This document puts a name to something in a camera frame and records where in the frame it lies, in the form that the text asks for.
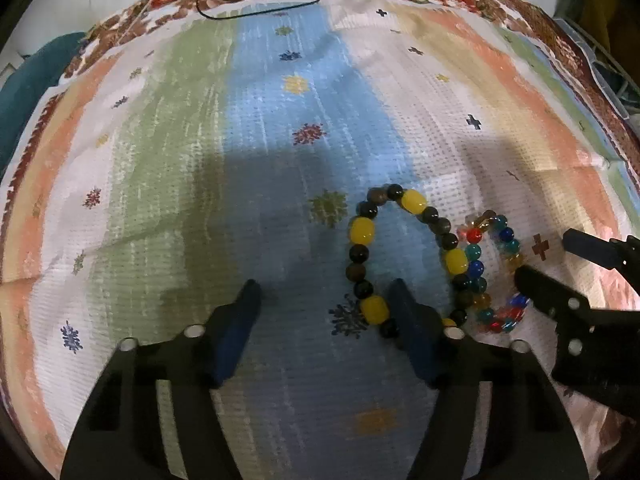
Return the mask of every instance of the cross print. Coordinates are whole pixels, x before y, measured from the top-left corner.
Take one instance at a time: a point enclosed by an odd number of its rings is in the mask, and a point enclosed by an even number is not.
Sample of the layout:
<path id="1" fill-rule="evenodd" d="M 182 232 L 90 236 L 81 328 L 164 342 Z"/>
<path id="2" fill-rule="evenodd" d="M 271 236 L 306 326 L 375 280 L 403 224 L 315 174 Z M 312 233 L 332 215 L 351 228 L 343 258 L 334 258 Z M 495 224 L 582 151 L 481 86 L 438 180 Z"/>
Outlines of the cross print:
<path id="1" fill-rule="evenodd" d="M 478 119 L 474 119 L 473 115 L 469 114 L 469 118 L 466 120 L 467 124 L 472 124 L 476 130 L 480 129 L 480 124 L 482 124 Z"/>
<path id="2" fill-rule="evenodd" d="M 545 251 L 549 250 L 549 240 L 542 241 L 542 237 L 540 234 L 533 236 L 533 241 L 535 241 L 535 245 L 532 247 L 534 254 L 539 254 L 540 258 L 544 262 L 546 260 Z"/>

